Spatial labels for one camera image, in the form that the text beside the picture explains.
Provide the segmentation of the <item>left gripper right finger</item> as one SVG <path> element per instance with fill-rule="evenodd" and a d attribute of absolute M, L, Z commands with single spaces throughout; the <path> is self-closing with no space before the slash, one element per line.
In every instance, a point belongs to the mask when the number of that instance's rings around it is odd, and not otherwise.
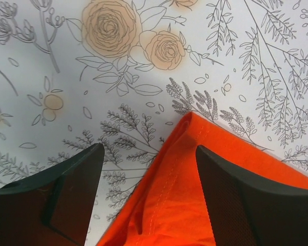
<path fill-rule="evenodd" d="M 265 178 L 196 149 L 216 245 L 308 245 L 308 189 Z"/>

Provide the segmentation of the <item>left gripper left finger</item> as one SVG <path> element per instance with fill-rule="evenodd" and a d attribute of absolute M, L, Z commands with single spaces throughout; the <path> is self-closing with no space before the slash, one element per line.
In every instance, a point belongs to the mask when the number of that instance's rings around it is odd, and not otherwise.
<path fill-rule="evenodd" d="M 84 245 L 104 147 L 0 188 L 0 245 Z"/>

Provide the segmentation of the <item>orange t-shirt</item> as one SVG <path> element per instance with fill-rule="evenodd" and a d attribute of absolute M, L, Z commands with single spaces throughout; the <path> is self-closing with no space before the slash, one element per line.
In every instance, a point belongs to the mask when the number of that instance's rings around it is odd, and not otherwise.
<path fill-rule="evenodd" d="M 99 245 L 214 245 L 196 164 L 199 145 L 256 174 L 308 189 L 304 174 L 188 113 L 175 126 Z"/>

